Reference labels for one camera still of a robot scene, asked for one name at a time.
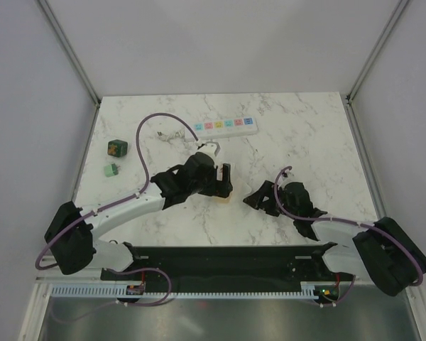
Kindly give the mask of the tan wooden cube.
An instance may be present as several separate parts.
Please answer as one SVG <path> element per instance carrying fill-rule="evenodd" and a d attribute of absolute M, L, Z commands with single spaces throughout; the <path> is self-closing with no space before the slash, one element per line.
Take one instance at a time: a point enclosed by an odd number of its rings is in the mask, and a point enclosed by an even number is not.
<path fill-rule="evenodd" d="M 231 200 L 232 194 L 227 197 L 217 197 L 216 200 L 220 203 L 229 203 Z"/>

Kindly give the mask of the white power strip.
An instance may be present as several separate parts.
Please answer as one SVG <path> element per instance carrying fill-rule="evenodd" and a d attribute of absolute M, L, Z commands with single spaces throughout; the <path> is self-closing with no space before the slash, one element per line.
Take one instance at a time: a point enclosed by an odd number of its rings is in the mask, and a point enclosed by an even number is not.
<path fill-rule="evenodd" d="M 189 124 L 200 141 L 248 136 L 258 133 L 257 121 L 253 117 L 238 117 L 198 121 Z"/>

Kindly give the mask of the dark green cube plug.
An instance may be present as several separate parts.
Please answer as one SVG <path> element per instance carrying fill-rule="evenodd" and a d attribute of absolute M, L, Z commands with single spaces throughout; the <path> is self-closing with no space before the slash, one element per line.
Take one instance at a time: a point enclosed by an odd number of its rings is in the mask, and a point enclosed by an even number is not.
<path fill-rule="evenodd" d="M 107 155 L 115 158 L 122 158 L 128 153 L 129 144 L 127 141 L 115 139 L 107 144 Z"/>

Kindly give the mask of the light green cube plug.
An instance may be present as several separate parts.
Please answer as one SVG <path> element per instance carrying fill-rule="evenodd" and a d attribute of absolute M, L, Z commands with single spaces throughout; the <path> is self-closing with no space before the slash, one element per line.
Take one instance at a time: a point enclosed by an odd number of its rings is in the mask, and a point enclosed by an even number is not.
<path fill-rule="evenodd" d="M 120 171 L 120 166 L 115 163 L 109 163 L 103 167 L 104 176 L 107 178 L 117 176 Z"/>

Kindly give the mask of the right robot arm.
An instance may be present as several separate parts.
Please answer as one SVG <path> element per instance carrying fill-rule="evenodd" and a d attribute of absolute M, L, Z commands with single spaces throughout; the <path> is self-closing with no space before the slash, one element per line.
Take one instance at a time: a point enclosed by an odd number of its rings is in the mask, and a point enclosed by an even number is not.
<path fill-rule="evenodd" d="M 396 296 L 426 274 L 426 256 L 390 217 L 371 223 L 346 223 L 315 207 L 300 182 L 276 187 L 265 181 L 243 202 L 277 217 L 286 215 L 303 237 L 327 244 L 311 261 L 312 274 L 328 279 L 334 273 L 369 278 L 383 293 Z"/>

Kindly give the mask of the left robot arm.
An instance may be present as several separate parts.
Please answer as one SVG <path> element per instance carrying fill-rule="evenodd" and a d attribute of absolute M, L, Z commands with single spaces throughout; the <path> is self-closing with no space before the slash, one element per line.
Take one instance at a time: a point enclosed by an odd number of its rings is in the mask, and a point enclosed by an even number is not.
<path fill-rule="evenodd" d="M 145 190 L 96 208 L 76 207 L 72 201 L 62 204 L 44 239 L 55 267 L 64 275 L 97 266 L 134 279 L 142 263 L 133 255 L 132 246 L 104 242 L 101 236 L 138 217 L 182 204 L 191 195 L 227 198 L 232 190 L 231 165 L 218 166 L 210 155 L 197 152 L 184 164 L 155 174 Z"/>

